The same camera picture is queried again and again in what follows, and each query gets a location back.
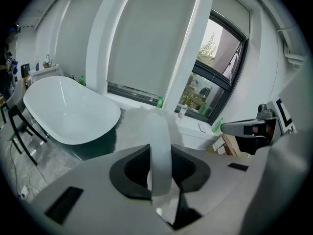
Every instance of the black slot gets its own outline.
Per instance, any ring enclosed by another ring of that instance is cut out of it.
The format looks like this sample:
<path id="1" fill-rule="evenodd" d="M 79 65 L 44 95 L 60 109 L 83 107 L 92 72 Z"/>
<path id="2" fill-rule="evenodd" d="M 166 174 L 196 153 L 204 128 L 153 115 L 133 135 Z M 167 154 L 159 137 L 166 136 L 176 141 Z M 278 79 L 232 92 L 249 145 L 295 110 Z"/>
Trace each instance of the black slot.
<path id="1" fill-rule="evenodd" d="M 125 175 L 134 183 L 148 188 L 147 176 L 150 170 L 150 150 L 129 160 L 124 167 Z"/>
<path id="2" fill-rule="evenodd" d="M 185 199 L 184 194 L 182 191 L 179 193 L 179 203 L 176 211 L 176 217 L 175 221 L 172 225 L 174 230 L 179 230 L 180 228 L 183 228 L 199 218 L 201 218 L 202 215 L 197 212 L 195 209 L 189 208 L 187 201 Z"/>
<path id="3" fill-rule="evenodd" d="M 244 135 L 252 135 L 252 126 L 244 125 Z"/>
<path id="4" fill-rule="evenodd" d="M 237 169 L 237 170 L 243 170 L 243 171 L 246 171 L 249 168 L 249 166 L 247 166 L 247 165 L 237 164 L 237 163 L 230 163 L 228 165 L 228 167 L 231 167 L 231 168 L 234 168 L 234 169 Z"/>
<path id="5" fill-rule="evenodd" d="M 75 187 L 67 188 L 45 214 L 62 225 L 83 191 L 83 189 Z"/>

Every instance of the roller blind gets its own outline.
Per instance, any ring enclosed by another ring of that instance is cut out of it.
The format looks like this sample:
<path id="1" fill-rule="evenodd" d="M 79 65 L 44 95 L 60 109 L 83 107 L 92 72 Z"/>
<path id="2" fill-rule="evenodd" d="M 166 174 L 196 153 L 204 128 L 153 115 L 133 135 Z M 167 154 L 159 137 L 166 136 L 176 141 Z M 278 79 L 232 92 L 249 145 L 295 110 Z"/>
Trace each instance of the roller blind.
<path id="1" fill-rule="evenodd" d="M 65 76 L 78 80 L 86 75 L 86 54 L 90 31 L 103 0 L 71 0 L 62 20 L 55 59 Z"/>
<path id="2" fill-rule="evenodd" d="M 250 12 L 237 0 L 213 0 L 212 9 L 233 22 L 249 36 Z"/>
<path id="3" fill-rule="evenodd" d="M 164 96 L 196 0 L 128 0 L 110 53 L 108 82 Z"/>

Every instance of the tree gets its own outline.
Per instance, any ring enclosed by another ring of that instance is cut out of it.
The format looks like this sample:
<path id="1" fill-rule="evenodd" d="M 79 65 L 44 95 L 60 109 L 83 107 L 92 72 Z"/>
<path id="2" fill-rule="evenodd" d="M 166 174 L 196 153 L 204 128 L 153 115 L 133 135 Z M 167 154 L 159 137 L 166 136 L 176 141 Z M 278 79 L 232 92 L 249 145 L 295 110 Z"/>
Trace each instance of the tree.
<path id="1" fill-rule="evenodd" d="M 215 36 L 215 32 L 213 32 L 213 34 L 211 35 L 209 42 L 201 46 L 198 56 L 197 56 L 197 60 L 207 65 L 211 65 L 211 62 L 214 60 L 214 57 L 212 55 L 217 48 L 217 46 L 213 42 L 214 36 Z"/>

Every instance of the white panel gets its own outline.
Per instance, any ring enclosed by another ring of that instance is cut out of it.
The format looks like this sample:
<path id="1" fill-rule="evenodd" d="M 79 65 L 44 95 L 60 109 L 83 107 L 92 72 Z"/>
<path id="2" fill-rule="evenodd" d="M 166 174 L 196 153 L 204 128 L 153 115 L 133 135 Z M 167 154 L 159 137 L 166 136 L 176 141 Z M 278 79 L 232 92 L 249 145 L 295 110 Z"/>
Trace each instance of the white panel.
<path id="1" fill-rule="evenodd" d="M 107 93 L 107 76 L 114 33 L 128 0 L 103 0 L 90 32 L 86 63 L 86 86 Z"/>
<path id="2" fill-rule="evenodd" d="M 249 36 L 250 13 L 237 0 L 213 0 L 212 9 L 232 21 L 246 36 Z"/>
<path id="3" fill-rule="evenodd" d="M 86 53 L 91 27 L 102 0 L 71 0 L 61 24 L 56 63 L 65 76 L 78 79 L 86 73 Z"/>
<path id="4" fill-rule="evenodd" d="M 195 0 L 129 0 L 112 43 L 108 81 L 164 96 Z"/>

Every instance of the white bathtub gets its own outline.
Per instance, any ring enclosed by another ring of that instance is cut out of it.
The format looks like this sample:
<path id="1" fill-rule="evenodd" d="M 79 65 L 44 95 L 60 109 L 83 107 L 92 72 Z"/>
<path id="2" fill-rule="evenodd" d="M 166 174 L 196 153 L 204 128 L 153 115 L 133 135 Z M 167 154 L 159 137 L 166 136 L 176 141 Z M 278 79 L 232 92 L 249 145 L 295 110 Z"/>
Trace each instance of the white bathtub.
<path id="1" fill-rule="evenodd" d="M 23 100 L 41 127 L 65 144 L 99 138 L 116 125 L 121 115 L 113 101 L 63 76 L 37 81 Z"/>

